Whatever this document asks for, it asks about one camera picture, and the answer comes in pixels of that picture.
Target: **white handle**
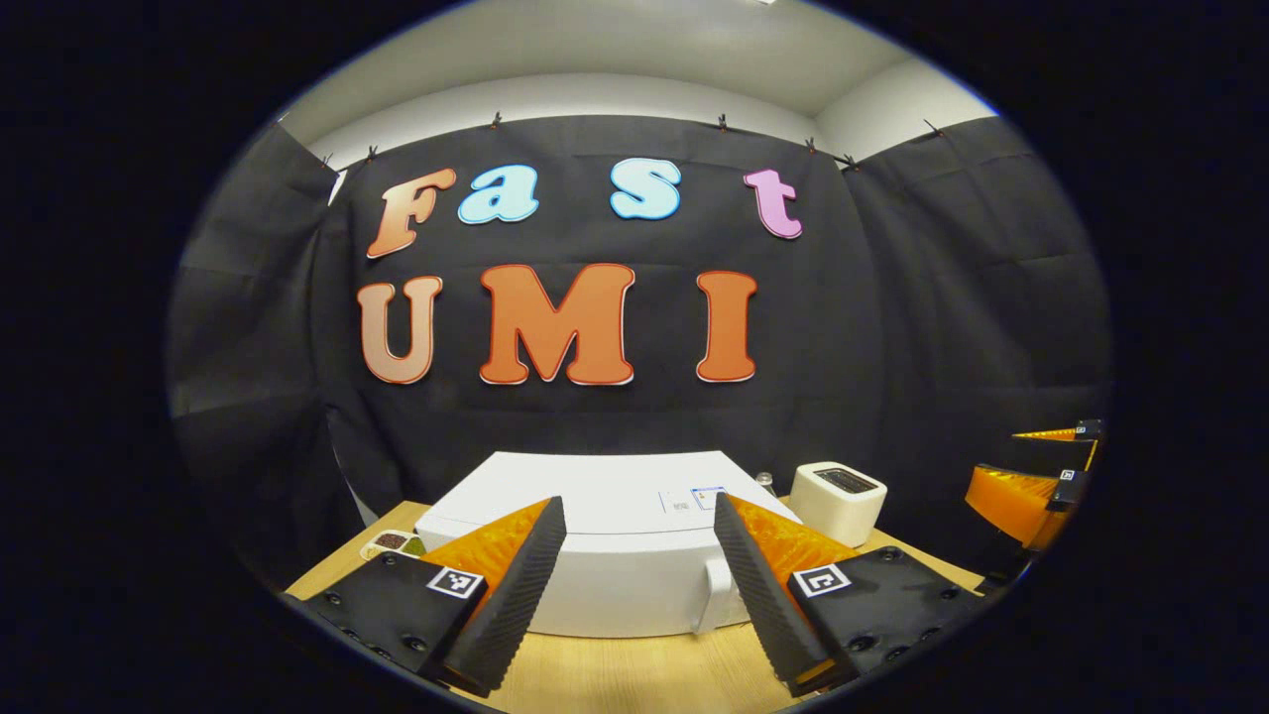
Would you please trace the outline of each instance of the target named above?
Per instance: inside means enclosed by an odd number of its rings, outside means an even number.
[[[727,596],[731,594],[731,569],[722,558],[706,561],[706,609],[693,628],[695,634],[708,633],[722,623],[727,611]]]

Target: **white wall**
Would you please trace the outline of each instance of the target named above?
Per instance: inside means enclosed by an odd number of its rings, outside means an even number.
[[[921,60],[909,60],[859,84],[829,104],[816,123],[816,146],[857,161],[945,127],[994,117],[982,99]]]
[[[749,96],[699,84],[629,75],[536,75],[486,81],[428,94],[397,104],[313,141],[317,156],[334,153],[340,167],[365,156],[367,147],[387,151],[411,141],[503,120],[570,114],[633,114],[727,124],[802,143],[819,127],[806,115]]]

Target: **black fabric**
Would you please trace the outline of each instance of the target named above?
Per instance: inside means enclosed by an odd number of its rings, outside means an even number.
[[[879,526],[973,566],[995,530],[964,501],[1009,435],[1100,417],[1109,328],[1096,261],[1041,159],[1000,119],[896,146],[846,171],[791,142],[671,119],[566,117],[443,134],[334,172],[283,131],[264,132],[211,202],[171,309],[173,417],[216,523],[286,587],[360,528],[348,484],[376,512],[435,502],[491,453],[722,450],[788,493],[796,467],[843,462],[890,487]],[[627,157],[683,172],[678,211],[622,219],[609,172]],[[476,175],[538,172],[527,219],[466,224]],[[369,260],[383,191],[452,167],[415,243]],[[794,186],[796,240],[758,216],[742,175]],[[636,271],[615,388],[485,384],[481,273],[524,263],[556,304],[590,263]],[[737,270],[756,375],[707,384],[707,301],[695,278]],[[387,282],[390,344],[409,347],[401,295],[439,275],[434,361],[411,386],[365,368],[357,289]],[[572,360],[570,347],[565,363]],[[522,361],[530,364],[522,346]]]
[[[360,530],[335,463],[308,339],[313,231],[335,172],[282,128],[225,176],[181,256],[166,379],[213,524],[286,588]]]
[[[858,465],[890,487],[879,528],[972,566],[995,533],[964,492],[1013,434],[1103,417],[1108,298],[1055,176],[991,117],[845,170],[879,289],[884,407]]]
[[[678,211],[660,221],[622,219],[609,205],[613,164],[627,157],[674,161],[683,172]],[[495,166],[538,172],[537,212],[515,223],[466,224],[458,204],[471,180]],[[416,241],[369,260],[383,191],[452,167]],[[763,226],[746,172],[775,169],[797,190],[789,214],[796,240]],[[532,265],[556,304],[590,263],[636,271],[626,295],[631,384],[579,387],[530,372],[518,387],[492,387],[491,298],[481,273]],[[739,384],[697,379],[704,356],[704,270],[758,280],[749,303],[749,351],[756,375]],[[820,460],[871,459],[881,415],[878,285],[869,247],[834,161],[770,137],[643,117],[567,117],[458,131],[391,151],[349,170],[322,226],[315,266],[315,339],[331,410],[346,419],[336,451],[354,491],[373,509],[401,497],[435,502],[491,453],[648,454],[722,450],[750,473],[775,474],[788,492],[793,468]],[[357,289],[391,283],[388,342],[409,349],[405,280],[438,275],[434,361],[411,386],[386,384],[360,354]],[[572,360],[570,347],[566,364]],[[523,353],[520,360],[529,365]],[[382,443],[357,443],[381,434]],[[400,481],[378,465],[396,462]]]

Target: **label sticker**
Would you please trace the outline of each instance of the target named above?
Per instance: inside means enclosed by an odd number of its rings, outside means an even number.
[[[841,571],[839,571],[832,563],[819,568],[811,568],[810,571],[797,571],[793,573],[793,577],[797,578],[797,585],[802,586],[802,592],[805,592],[807,597],[815,597],[817,595],[841,590],[850,585],[846,576],[843,574]]]
[[[685,492],[662,491],[661,510],[666,514],[690,514],[693,511],[692,497]]]
[[[476,590],[476,586],[478,586],[483,580],[485,576],[477,576],[476,573],[464,573],[462,571],[454,571],[453,568],[442,568],[440,572],[437,573],[437,577],[431,578],[431,582],[428,583],[428,588],[443,592],[459,600],[467,600]]]
[[[721,486],[692,490],[692,497],[697,500],[697,506],[699,506],[702,511],[713,511],[713,501],[720,493],[727,493],[727,490]]]

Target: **salt shaker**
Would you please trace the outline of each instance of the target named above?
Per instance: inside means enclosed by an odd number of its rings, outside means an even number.
[[[754,481],[758,482],[758,486],[765,488],[766,493],[772,495],[772,497],[779,498],[778,496],[775,496],[775,490],[772,487],[772,484],[775,482],[775,479],[773,479],[770,474],[768,474],[766,472],[763,472],[763,473],[758,474],[756,477],[754,477]]]

